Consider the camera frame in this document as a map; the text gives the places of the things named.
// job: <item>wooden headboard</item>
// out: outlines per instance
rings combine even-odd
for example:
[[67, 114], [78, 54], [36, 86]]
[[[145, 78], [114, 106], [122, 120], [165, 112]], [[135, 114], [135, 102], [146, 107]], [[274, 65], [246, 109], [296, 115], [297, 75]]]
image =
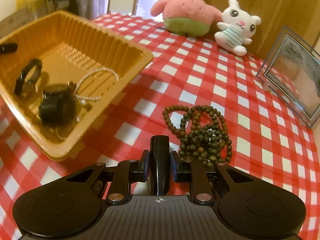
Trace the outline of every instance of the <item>wooden headboard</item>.
[[[228, 0], [205, 0], [223, 11]], [[272, 45], [287, 26], [314, 46], [320, 33], [320, 0], [238, 0], [242, 10], [250, 15], [258, 15], [262, 23], [252, 37], [252, 44], [246, 45], [248, 51], [265, 59]], [[214, 24], [211, 34], [218, 31]]]

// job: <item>embroidered eye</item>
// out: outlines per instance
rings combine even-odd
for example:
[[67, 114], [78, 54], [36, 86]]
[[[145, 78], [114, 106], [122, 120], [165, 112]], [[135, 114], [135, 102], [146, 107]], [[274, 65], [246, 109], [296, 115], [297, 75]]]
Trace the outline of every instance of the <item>embroidered eye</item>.
[[256, 29], [256, 26], [255, 26], [254, 24], [252, 24], [252, 25], [250, 26], [250, 31], [253, 32], [255, 29]]
[[230, 16], [231, 16], [231, 17], [237, 17], [238, 15], [239, 15], [238, 11], [236, 11], [236, 10], [231, 10], [231, 12], [230, 12]]

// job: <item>gray ribbed panel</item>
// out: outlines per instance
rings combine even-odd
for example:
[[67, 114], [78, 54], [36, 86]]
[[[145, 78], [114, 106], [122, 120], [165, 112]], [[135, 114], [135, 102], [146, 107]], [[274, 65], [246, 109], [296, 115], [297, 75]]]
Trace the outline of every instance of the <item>gray ribbed panel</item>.
[[[133, 196], [109, 207], [101, 220], [71, 240], [245, 240], [226, 228], [210, 207], [192, 204], [187, 196]], [[287, 240], [298, 240], [291, 236]]]

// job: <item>pink starfish plush toy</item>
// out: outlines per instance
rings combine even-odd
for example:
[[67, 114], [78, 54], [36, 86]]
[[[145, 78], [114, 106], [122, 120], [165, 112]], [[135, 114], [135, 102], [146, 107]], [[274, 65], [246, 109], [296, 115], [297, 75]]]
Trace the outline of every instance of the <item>pink starfish plush toy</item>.
[[167, 30], [193, 38], [207, 34], [214, 21], [221, 21], [221, 11], [204, 0], [159, 0], [151, 8], [151, 15], [160, 13]]

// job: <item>white plush toy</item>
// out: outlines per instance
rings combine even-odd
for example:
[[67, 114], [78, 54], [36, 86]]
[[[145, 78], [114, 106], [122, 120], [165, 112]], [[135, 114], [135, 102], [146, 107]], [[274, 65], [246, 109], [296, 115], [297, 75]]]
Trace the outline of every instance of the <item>white plush toy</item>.
[[222, 21], [217, 26], [221, 32], [214, 37], [218, 45], [238, 56], [247, 54], [242, 44], [250, 44], [250, 39], [256, 32], [256, 26], [261, 23], [258, 16], [250, 16], [240, 9], [237, 0], [229, 0], [229, 7], [222, 13]]

